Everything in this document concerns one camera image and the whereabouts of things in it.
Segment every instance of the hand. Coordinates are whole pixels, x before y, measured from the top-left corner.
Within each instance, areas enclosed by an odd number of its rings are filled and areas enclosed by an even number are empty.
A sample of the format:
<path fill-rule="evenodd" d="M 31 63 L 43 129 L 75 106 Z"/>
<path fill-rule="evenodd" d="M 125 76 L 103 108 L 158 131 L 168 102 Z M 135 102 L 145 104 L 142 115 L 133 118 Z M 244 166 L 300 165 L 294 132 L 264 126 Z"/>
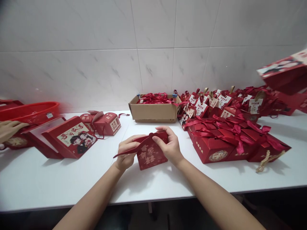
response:
<path fill-rule="evenodd" d="M 184 157 L 180 152 L 178 137 L 168 126 L 159 126 L 156 127 L 156 129 L 159 133 L 166 131 L 166 133 L 168 134 L 169 142 L 167 144 L 165 144 L 164 141 L 162 141 L 157 136 L 153 136 L 153 140 L 157 143 L 157 145 L 159 145 L 166 158 L 169 159 L 171 163 L 173 163 L 173 165 L 177 167 L 178 164 L 182 160 L 184 160 Z"/>
<path fill-rule="evenodd" d="M 122 153 L 122 152 L 138 147 L 140 143 L 133 142 L 133 139 L 143 137 L 143 136 L 146 136 L 146 135 L 134 135 L 134 136 L 129 137 L 127 140 L 120 142 L 118 145 L 119 147 L 118 153 Z M 118 168 L 120 171 L 125 171 L 126 169 L 128 169 L 131 165 L 133 165 L 135 155 L 136 155 L 136 152 L 118 156 L 115 162 L 116 168 Z"/>
<path fill-rule="evenodd" d="M 28 125 L 19 121 L 0 122 L 0 144 L 10 139 L 18 130 Z"/>

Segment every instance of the open cardboard box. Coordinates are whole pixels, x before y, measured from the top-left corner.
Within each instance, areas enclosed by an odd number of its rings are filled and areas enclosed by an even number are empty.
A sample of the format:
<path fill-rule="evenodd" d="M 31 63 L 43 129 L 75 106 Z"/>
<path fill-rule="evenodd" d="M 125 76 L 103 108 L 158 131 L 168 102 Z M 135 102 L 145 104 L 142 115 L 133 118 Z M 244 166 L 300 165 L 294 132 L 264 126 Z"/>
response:
<path fill-rule="evenodd" d="M 137 104 L 137 101 L 138 96 L 135 96 L 129 102 L 129 109 L 135 122 L 176 123 L 180 106 L 173 104 Z M 176 103 L 181 103 L 179 97 L 177 97 Z"/>

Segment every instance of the gold circular emblem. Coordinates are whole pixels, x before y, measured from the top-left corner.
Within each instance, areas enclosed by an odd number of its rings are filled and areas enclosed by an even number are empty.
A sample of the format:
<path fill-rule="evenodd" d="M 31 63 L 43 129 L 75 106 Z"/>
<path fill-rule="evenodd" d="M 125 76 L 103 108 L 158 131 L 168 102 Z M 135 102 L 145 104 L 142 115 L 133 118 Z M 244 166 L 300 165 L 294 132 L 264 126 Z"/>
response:
<path fill-rule="evenodd" d="M 212 161 L 212 162 L 220 161 L 220 160 L 224 159 L 227 156 L 227 154 L 228 154 L 228 152 L 225 151 L 225 150 L 217 151 L 209 157 L 209 160 Z"/>

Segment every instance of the gold rope handle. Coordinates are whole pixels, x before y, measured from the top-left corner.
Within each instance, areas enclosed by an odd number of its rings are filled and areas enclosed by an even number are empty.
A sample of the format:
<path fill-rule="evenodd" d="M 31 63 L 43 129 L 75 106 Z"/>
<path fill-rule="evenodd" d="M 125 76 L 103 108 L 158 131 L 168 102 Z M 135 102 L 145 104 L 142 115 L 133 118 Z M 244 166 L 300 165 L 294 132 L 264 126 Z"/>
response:
<path fill-rule="evenodd" d="M 261 173 L 263 172 L 266 164 L 269 162 L 269 157 L 270 157 L 270 150 L 266 151 L 266 156 L 265 158 L 260 162 L 260 165 L 258 166 L 258 168 L 256 169 L 257 173 Z"/>
<path fill-rule="evenodd" d="M 256 172 L 257 172 L 257 173 L 263 172 L 263 170 L 264 170 L 264 168 L 265 168 L 265 166 L 266 166 L 267 163 L 269 163 L 270 161 L 272 161 L 272 160 L 274 160 L 274 159 L 276 159 L 276 158 L 279 158 L 280 156 L 284 155 L 285 153 L 286 153 L 286 152 L 283 150 L 283 151 L 282 151 L 280 154 L 278 154 L 278 155 L 270 156 L 270 151 L 267 150 L 266 156 L 265 156 L 265 158 L 261 161 L 259 167 L 256 169 Z"/>
<path fill-rule="evenodd" d="M 231 87 L 229 94 L 232 94 L 232 92 L 233 92 L 233 90 L 234 90 L 234 87 L 235 87 L 235 86 L 232 86 L 232 87 Z"/>

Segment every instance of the red plastic basket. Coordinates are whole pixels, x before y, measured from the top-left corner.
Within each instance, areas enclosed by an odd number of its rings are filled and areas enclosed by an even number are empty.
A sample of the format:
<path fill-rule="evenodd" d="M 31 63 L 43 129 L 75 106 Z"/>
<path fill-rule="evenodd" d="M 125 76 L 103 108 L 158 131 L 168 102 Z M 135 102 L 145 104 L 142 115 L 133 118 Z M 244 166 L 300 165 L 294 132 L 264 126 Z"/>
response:
<path fill-rule="evenodd" d="M 0 111 L 0 121 L 11 120 L 41 125 L 60 115 L 58 102 L 21 105 Z"/>

